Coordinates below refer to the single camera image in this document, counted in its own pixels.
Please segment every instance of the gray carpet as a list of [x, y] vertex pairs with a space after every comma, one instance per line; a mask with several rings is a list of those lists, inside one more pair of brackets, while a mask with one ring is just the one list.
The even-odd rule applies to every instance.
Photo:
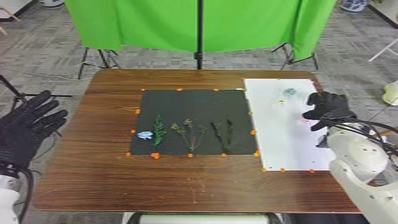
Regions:
[[[61, 99], [63, 107], [74, 111], [98, 69], [88, 67], [84, 80], [79, 81], [84, 47], [68, 10], [43, 9], [36, 5], [22, 15], [22, 20], [2, 23], [10, 36], [0, 35], [0, 73], [24, 92], [38, 93], [49, 89], [58, 94], [74, 94], [74, 99]], [[397, 37], [397, 30], [368, 9], [351, 15], [336, 8], [317, 48], [321, 70], [313, 71], [312, 61], [287, 67], [287, 70], [315, 72], [326, 90], [349, 95], [352, 110], [363, 119], [370, 119], [383, 111], [383, 86], [398, 79], [398, 57], [386, 53], [374, 63], [368, 59]], [[280, 70], [285, 56], [283, 52], [273, 54], [271, 50], [207, 53], [205, 68]], [[191, 53], [139, 47], [127, 47], [116, 59], [123, 68], [196, 68]], [[90, 61], [100, 63], [95, 51]], [[0, 115], [10, 111], [11, 99], [11, 93], [0, 88]], [[390, 107], [374, 120], [397, 126], [397, 110]], [[45, 171], [50, 157], [52, 152], [34, 161], [33, 168], [38, 171]], [[395, 176], [393, 171], [386, 172], [388, 180]], [[33, 208], [27, 220], [29, 224], [114, 224], [122, 221], [122, 214], [45, 213]]]

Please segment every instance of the black glove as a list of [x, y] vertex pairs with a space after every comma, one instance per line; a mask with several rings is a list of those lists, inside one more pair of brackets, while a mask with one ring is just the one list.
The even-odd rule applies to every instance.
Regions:
[[24, 168], [43, 140], [66, 123], [66, 110], [43, 117], [59, 106], [58, 100], [45, 103], [50, 97], [50, 91], [43, 91], [0, 119], [0, 162]]
[[[308, 105], [315, 105], [315, 109], [303, 114], [310, 120], [329, 120], [335, 122], [358, 118], [349, 108], [349, 99], [345, 95], [329, 92], [313, 93], [308, 98]], [[321, 121], [312, 127], [312, 131], [319, 131], [329, 124]]]

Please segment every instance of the white paper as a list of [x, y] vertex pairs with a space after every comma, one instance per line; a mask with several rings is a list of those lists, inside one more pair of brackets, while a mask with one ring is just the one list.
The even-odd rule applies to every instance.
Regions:
[[313, 109], [308, 96], [317, 92], [308, 79], [246, 79], [264, 168], [269, 171], [329, 170], [333, 150], [317, 148], [328, 128], [312, 132], [317, 121], [303, 118]]

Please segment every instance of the black mat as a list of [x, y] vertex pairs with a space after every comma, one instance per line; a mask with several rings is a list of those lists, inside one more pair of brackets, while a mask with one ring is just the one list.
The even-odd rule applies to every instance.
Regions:
[[[246, 94], [241, 90], [171, 90], [146, 91], [143, 94], [141, 114], [137, 117], [136, 133], [153, 131], [157, 116], [162, 116], [168, 135], [159, 146], [161, 154], [189, 154], [189, 147], [182, 136], [171, 130], [173, 123], [184, 127], [185, 119], [194, 125], [207, 126], [201, 145], [194, 154], [216, 155], [223, 153], [223, 144], [216, 137], [212, 121], [223, 122], [223, 135], [228, 136], [228, 119], [233, 122], [233, 140], [230, 155], [253, 154], [257, 152], [257, 140], [251, 135], [253, 122]], [[143, 140], [134, 135], [132, 154], [148, 155], [153, 152], [152, 140]]]

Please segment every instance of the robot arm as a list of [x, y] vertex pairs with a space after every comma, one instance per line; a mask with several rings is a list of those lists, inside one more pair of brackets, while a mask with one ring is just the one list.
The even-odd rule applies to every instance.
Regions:
[[15, 203], [20, 198], [20, 179], [0, 175], [0, 219], [4, 224], [18, 224]]
[[381, 146], [358, 133], [333, 127], [328, 144], [336, 153], [331, 174], [372, 224], [398, 224], [398, 182], [368, 185], [388, 167]]
[[[58, 108], [45, 91], [0, 119], [0, 220], [4, 224], [24, 221], [33, 194], [33, 172], [29, 164], [45, 139], [66, 123], [66, 110], [45, 116]], [[20, 198], [20, 173], [29, 179], [29, 196], [20, 218], [15, 214], [15, 203]]]
[[321, 120], [312, 130], [329, 127], [324, 143], [336, 153], [329, 165], [333, 177], [370, 223], [398, 224], [398, 183], [381, 187], [368, 184], [386, 170], [390, 156], [367, 131], [361, 131], [347, 97], [328, 92], [315, 93], [308, 104], [315, 105], [315, 110], [305, 113], [305, 118]]

